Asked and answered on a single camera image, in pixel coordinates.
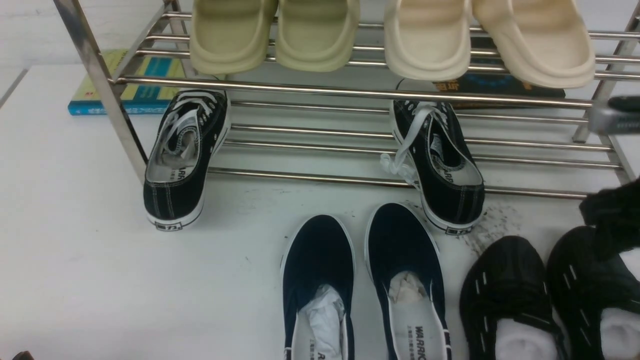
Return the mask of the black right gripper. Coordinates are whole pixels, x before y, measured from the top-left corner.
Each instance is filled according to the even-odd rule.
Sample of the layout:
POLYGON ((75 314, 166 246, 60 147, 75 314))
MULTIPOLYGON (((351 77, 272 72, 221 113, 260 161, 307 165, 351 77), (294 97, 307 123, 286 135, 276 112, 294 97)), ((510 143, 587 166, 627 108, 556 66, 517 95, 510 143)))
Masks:
MULTIPOLYGON (((613 96, 588 109, 588 130, 597 135, 640 133, 640 97, 613 96)), ((640 180, 589 194, 579 205, 586 226, 595 230, 594 249, 608 260, 640 245, 640 180)))

